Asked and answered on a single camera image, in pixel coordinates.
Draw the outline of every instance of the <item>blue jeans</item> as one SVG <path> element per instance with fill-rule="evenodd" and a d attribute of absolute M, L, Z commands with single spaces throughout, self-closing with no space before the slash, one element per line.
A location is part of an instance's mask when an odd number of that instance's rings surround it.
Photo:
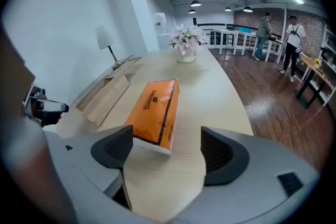
<path fill-rule="evenodd" d="M 258 37 L 258 47 L 257 47 L 256 54 L 254 54 L 254 56 L 259 58 L 259 59 L 260 59 L 260 56 L 262 54 L 262 50 L 264 48 L 265 41 L 266 41 L 266 38 Z"/>

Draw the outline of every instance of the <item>man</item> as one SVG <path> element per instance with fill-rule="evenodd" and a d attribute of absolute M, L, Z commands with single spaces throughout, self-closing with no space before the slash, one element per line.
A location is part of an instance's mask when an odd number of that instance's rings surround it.
<path fill-rule="evenodd" d="M 304 27 L 301 24 L 298 24 L 298 19 L 296 15 L 290 15 L 288 17 L 290 25 L 287 28 L 285 34 L 285 43 L 286 46 L 286 56 L 285 62 L 283 63 L 283 68 L 280 69 L 281 74 L 285 74 L 289 59 L 292 57 L 292 70 L 290 82 L 294 82 L 294 74 L 296 69 L 296 60 L 299 57 L 299 52 L 301 51 L 301 47 L 306 42 L 306 32 L 304 31 Z"/>
<path fill-rule="evenodd" d="M 257 37 L 258 37 L 258 47 L 257 47 L 257 51 L 256 54 L 254 55 L 254 59 L 256 61 L 260 61 L 260 56 L 262 54 L 262 50 L 264 48 L 265 45 L 265 41 L 267 39 L 267 37 L 271 37 L 271 28 L 270 28 L 270 24 L 269 21 L 272 18 L 272 14 L 267 12 L 265 14 L 265 17 L 260 19 L 260 25 L 257 31 Z"/>

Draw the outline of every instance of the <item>person in white shirt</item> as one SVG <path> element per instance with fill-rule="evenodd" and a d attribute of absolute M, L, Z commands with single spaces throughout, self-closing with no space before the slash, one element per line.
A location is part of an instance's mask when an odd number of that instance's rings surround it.
<path fill-rule="evenodd" d="M 290 81 L 294 82 L 294 74 L 296 69 L 296 60 L 299 57 L 299 52 L 301 51 L 301 47 L 303 47 L 306 42 L 306 32 L 304 31 L 304 27 L 298 23 L 298 19 L 296 15 L 290 15 L 288 17 L 290 25 L 287 28 L 285 34 L 285 43 L 286 46 L 286 56 L 285 62 L 283 63 L 283 68 L 280 69 L 281 74 L 285 74 L 289 59 L 292 58 L 292 70 Z"/>

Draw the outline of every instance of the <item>person in green jacket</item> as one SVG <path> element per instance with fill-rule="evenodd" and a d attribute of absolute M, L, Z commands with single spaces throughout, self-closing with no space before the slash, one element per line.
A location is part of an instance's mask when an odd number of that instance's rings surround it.
<path fill-rule="evenodd" d="M 260 22 L 260 25 L 257 31 L 258 47 L 254 55 L 254 59 L 258 62 L 260 61 L 260 56 L 264 48 L 267 37 L 272 37 L 271 28 L 269 24 L 269 21 L 271 20 L 271 18 L 272 18 L 272 14 L 267 12 L 265 16 L 260 19 L 261 22 Z"/>

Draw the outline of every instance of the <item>white vase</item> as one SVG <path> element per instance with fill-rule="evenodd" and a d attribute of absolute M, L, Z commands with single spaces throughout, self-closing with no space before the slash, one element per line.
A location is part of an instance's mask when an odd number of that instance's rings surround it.
<path fill-rule="evenodd" d="M 196 60 L 196 51 L 187 52 L 185 55 L 182 55 L 181 51 L 177 51 L 177 61 L 178 62 L 193 62 Z"/>

